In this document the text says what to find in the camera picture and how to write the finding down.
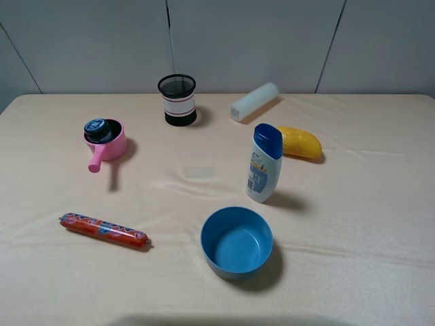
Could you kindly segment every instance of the white band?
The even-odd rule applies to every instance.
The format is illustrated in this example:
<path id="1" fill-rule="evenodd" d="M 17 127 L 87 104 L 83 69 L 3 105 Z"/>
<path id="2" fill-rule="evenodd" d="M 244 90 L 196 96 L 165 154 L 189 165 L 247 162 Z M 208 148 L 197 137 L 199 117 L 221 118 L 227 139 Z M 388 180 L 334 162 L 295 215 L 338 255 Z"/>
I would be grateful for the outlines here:
<path id="1" fill-rule="evenodd" d="M 164 111 L 173 117 L 185 117 L 195 110 L 195 93 L 185 98 L 163 97 Z"/>

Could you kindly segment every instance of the blue bowl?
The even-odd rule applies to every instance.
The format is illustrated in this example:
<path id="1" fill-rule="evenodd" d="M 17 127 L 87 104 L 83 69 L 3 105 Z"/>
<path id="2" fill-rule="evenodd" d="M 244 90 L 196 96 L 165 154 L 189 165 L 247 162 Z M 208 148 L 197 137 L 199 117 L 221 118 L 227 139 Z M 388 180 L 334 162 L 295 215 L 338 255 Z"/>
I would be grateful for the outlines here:
<path id="1" fill-rule="evenodd" d="M 207 263 L 220 277 L 240 280 L 255 274 L 272 252 L 267 222 L 243 207 L 226 207 L 212 214 L 201 230 Z"/>

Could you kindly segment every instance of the yellow plastic fruit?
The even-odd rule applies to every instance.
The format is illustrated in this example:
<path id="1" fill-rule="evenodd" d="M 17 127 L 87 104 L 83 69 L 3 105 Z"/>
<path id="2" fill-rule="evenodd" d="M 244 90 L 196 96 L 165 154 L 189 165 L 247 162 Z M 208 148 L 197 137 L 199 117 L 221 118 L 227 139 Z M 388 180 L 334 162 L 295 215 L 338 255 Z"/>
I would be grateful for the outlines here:
<path id="1" fill-rule="evenodd" d="M 321 155 L 319 139 L 307 131 L 292 128 L 278 127 L 283 134 L 283 152 L 303 158 L 318 158 Z"/>

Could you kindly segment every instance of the toy saucepan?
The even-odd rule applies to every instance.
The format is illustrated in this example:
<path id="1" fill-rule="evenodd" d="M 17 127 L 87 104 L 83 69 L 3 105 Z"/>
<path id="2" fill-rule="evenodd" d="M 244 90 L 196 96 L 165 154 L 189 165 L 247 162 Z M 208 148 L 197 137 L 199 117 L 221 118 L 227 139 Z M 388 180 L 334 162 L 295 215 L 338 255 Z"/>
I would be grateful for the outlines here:
<path id="1" fill-rule="evenodd" d="M 119 158 L 127 150 L 124 126 L 117 120 L 91 120 L 84 127 L 83 137 L 94 154 L 88 165 L 92 173 L 100 171 L 101 161 Z"/>

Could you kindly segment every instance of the white cylinder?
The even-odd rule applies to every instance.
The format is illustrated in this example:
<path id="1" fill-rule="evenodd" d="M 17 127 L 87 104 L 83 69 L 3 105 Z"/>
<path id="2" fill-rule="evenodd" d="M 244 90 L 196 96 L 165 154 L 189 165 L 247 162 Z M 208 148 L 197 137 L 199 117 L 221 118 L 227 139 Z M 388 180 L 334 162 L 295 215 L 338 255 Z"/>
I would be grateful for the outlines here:
<path id="1" fill-rule="evenodd" d="M 278 96 L 278 88 L 267 83 L 230 105 L 231 118 L 240 122 Z"/>

